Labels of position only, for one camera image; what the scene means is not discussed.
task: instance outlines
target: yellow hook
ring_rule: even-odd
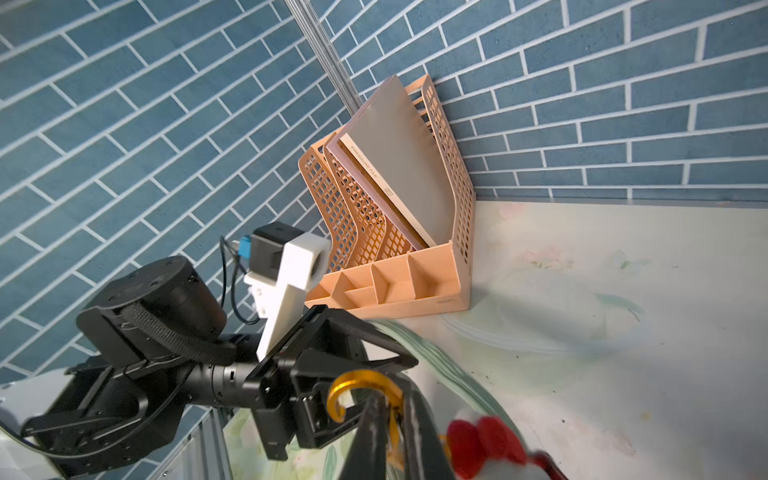
[[[389,403],[389,459],[396,460],[400,444],[400,431],[397,426],[397,418],[402,414],[402,389],[398,387],[388,376],[375,370],[353,370],[339,376],[331,384],[328,390],[328,402],[326,410],[328,416],[336,423],[344,421],[346,409],[339,404],[339,397],[349,390],[373,389],[384,394]]]

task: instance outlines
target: blue tile wall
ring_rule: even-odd
[[[364,98],[432,76],[478,197],[768,201],[764,2],[311,3]]]
[[[322,223],[297,161],[349,116],[284,0],[0,3],[0,383],[93,354],[75,318],[116,276],[183,254],[218,289],[220,235]]]

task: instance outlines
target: blue connector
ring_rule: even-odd
[[[240,246],[237,249],[241,258],[250,259],[250,237],[241,237]]]

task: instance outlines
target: metal pole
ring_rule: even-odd
[[[328,78],[336,89],[336,93],[339,94],[339,98],[344,103],[349,114],[354,115],[362,106],[362,99],[358,95],[352,79],[341,64],[341,59],[339,59],[336,49],[320,25],[320,20],[317,18],[309,0],[286,0],[286,4],[290,8],[291,13],[293,13],[296,23],[299,24],[299,28],[301,28],[307,43],[310,44],[310,47],[315,52],[317,60],[328,74]]]

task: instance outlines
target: black strap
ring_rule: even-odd
[[[171,329],[140,303],[132,303],[122,309],[126,320],[139,327],[152,340],[171,352],[195,362],[214,365],[232,365],[235,361],[235,345],[229,342],[208,341],[184,335]]]

